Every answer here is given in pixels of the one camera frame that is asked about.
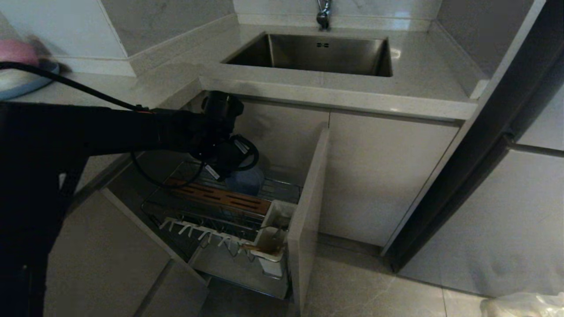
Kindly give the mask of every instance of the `blue container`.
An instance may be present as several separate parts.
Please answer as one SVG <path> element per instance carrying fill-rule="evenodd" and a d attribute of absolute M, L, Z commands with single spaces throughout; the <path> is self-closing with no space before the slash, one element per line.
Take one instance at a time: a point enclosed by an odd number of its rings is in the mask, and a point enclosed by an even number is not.
<path fill-rule="evenodd" d="M 255 165 L 249 170 L 233 172 L 230 177 L 225 179 L 225 183 L 230 191 L 257 196 L 265 183 L 265 175 Z"/>

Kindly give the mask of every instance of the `black wire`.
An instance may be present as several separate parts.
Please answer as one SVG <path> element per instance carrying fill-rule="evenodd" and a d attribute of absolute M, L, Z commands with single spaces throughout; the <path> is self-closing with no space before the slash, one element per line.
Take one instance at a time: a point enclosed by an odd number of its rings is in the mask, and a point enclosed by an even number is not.
<path fill-rule="evenodd" d="M 74 89 L 78 89 L 78 90 L 83 91 L 87 94 L 90 94 L 94 97 L 100 98 L 100 99 L 105 100 L 109 103 L 119 105 L 120 107 L 124 107 L 124 108 L 129 109 L 129 110 L 133 110 L 133 111 L 147 111 L 148 110 L 148 108 L 143 108 L 139 104 L 138 105 L 132 105 L 132 104 L 129 104 L 127 102 L 123 102 L 119 99 L 108 96 L 104 93 L 101 93 L 98 90 L 92 89 L 92 88 L 85 86 L 81 83 L 78 83 L 74 80 L 70 80 L 70 79 L 65 78 L 63 76 L 53 74 L 53 73 L 48 72 L 48 71 L 44 71 L 41 68 L 37 68 L 37 67 L 31 66 L 31 65 L 26 65 L 26 64 L 22 64 L 22 63 L 16 63 L 16 62 L 13 62 L 13 61 L 0 61 L 0 70 L 1 69 L 9 69 L 9 68 L 15 68 L 15 69 L 19 69 L 20 71 L 33 73 L 33 74 L 36 74 L 36 75 L 41 76 L 41 77 L 49 78 L 51 80 L 60 82 L 63 85 L 67 85 L 67 86 L 70 86 Z"/>
<path fill-rule="evenodd" d="M 202 170 L 204 169 L 204 166 L 206 165 L 203 161 L 202 163 L 200 163 L 200 167 L 198 168 L 198 171 L 196 172 L 196 174 L 194 174 L 194 176 L 192 176 L 191 179 L 187 180 L 185 183 L 180 184 L 180 185 L 167 185 L 167 184 L 163 184 L 157 180 L 154 180 L 153 178 L 151 178 L 149 176 L 149 174 L 145 173 L 145 171 L 141 168 L 141 165 L 139 165 L 139 162 L 137 162 L 137 157 L 135 157 L 135 152 L 131 152 L 131 160 L 133 161 L 133 165 L 135 165 L 135 167 L 137 168 L 137 171 L 139 171 L 139 174 L 141 174 L 143 177 L 145 177 L 146 180 L 148 180 L 149 182 L 151 182 L 154 185 L 157 185 L 161 188 L 165 188 L 167 190 L 174 190 L 177 188 L 182 188 L 182 187 L 186 187 L 188 185 L 190 185 L 191 183 L 193 183 L 198 176 L 200 176 L 200 174 L 202 173 Z"/>
<path fill-rule="evenodd" d="M 241 135 L 234 135 L 233 138 L 249 147 L 249 152 L 248 152 L 247 157 L 249 155 L 253 155 L 253 161 L 249 165 L 242 166 L 242 167 L 240 166 L 237 169 L 235 169 L 235 171 L 250 170 L 251 168 L 253 168 L 258 163 L 259 154 L 258 154 L 257 147 L 254 146 L 254 144 L 251 141 L 243 138 Z"/>

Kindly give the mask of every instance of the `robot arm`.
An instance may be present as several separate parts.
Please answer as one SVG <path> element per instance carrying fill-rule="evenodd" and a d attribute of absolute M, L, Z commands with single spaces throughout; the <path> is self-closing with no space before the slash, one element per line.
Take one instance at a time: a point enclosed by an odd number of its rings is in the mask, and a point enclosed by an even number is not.
<path fill-rule="evenodd" d="M 190 153 L 219 180 L 257 163 L 257 149 L 231 135 L 243 112 L 236 97 L 212 91 L 202 110 L 0 102 L 0 298 L 9 304 L 8 315 L 42 315 L 47 257 L 90 156 Z M 253 163 L 241 168 L 250 155 Z"/>

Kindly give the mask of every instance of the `white countertop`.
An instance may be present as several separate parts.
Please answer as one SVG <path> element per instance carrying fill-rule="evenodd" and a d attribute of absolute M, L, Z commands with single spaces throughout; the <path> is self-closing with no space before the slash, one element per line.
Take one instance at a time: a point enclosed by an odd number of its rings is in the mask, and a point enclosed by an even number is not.
<path fill-rule="evenodd" d="M 388 38 L 392 77 L 222 64 L 261 33 L 316 35 L 317 28 L 240 25 L 169 61 L 202 66 L 204 90 L 257 96 L 321 107 L 466 120 L 469 99 L 425 32 L 333 29 L 330 37 Z"/>
<path fill-rule="evenodd" d="M 201 90 L 222 90 L 318 107 L 394 115 L 470 118 L 469 99 L 425 32 L 333 29 L 330 37 L 388 38 L 392 77 L 222 64 L 261 33 L 319 35 L 317 28 L 239 25 L 140 77 L 66 73 L 65 76 L 132 104 L 179 108 Z M 119 108 L 59 83 L 14 99 Z"/>
<path fill-rule="evenodd" d="M 199 66 L 183 63 L 162 65 L 140 77 L 87 73 L 63 75 L 130 104 L 141 104 L 151 109 L 178 109 L 201 92 L 199 73 Z M 124 110 L 120 106 L 58 82 L 52 82 L 46 87 L 10 101 L 93 105 Z"/>

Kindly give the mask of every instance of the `backsplash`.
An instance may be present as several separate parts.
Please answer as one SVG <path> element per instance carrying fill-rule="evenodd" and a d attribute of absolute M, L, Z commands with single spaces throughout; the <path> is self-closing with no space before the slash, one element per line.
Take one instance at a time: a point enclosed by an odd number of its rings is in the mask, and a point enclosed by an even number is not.
<path fill-rule="evenodd" d="M 128 56 L 234 13 L 231 0 L 101 0 Z"/>
<path fill-rule="evenodd" d="M 10 22 L 0 12 L 0 39 L 19 38 L 16 30 L 10 25 Z"/>
<path fill-rule="evenodd" d="M 442 0 L 333 0 L 332 14 L 433 20 Z M 233 0 L 238 14 L 315 15 L 316 0 Z"/>
<path fill-rule="evenodd" d="M 98 0 L 1 0 L 2 14 L 43 53 L 82 58 L 124 58 Z"/>

